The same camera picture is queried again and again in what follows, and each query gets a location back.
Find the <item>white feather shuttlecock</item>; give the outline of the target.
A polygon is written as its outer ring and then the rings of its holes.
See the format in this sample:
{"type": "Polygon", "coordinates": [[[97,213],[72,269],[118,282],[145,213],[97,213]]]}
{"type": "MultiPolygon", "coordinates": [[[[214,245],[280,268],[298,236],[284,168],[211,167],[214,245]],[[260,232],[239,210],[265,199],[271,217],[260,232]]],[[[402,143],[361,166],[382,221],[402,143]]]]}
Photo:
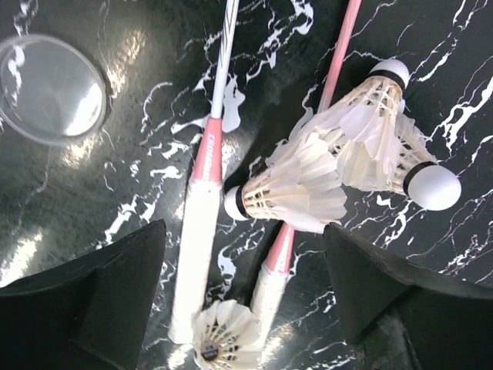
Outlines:
{"type": "Polygon", "coordinates": [[[319,133],[305,133],[279,145],[267,168],[224,196],[234,220],[281,220],[294,230],[321,234],[347,212],[337,158],[319,133]]]}
{"type": "Polygon", "coordinates": [[[194,362],[201,369],[256,369],[260,334],[259,320],[247,306],[216,300],[193,325],[194,362]]]}
{"type": "Polygon", "coordinates": [[[404,114],[409,79],[402,61],[380,61],[359,86],[291,134],[314,131],[326,140],[348,187],[399,193],[425,210],[446,210],[459,200],[461,182],[428,152],[425,135],[404,114]]]}

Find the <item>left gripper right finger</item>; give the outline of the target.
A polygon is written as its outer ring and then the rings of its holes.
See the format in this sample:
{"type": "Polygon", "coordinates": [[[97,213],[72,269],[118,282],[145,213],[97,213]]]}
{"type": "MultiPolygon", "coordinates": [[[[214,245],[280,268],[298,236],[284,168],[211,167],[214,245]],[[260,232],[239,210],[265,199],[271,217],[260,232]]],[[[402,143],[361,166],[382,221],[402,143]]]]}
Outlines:
{"type": "Polygon", "coordinates": [[[324,246],[359,369],[490,369],[492,289],[439,274],[339,225],[324,246]]]}

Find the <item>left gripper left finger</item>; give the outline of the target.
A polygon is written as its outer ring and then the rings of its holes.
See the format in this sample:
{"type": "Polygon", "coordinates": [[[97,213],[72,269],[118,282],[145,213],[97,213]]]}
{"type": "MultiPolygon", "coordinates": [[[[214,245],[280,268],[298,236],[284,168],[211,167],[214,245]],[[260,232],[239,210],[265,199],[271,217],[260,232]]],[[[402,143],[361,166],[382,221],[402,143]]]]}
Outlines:
{"type": "Polygon", "coordinates": [[[1,289],[3,369],[134,369],[166,242],[155,220],[1,289]]]}

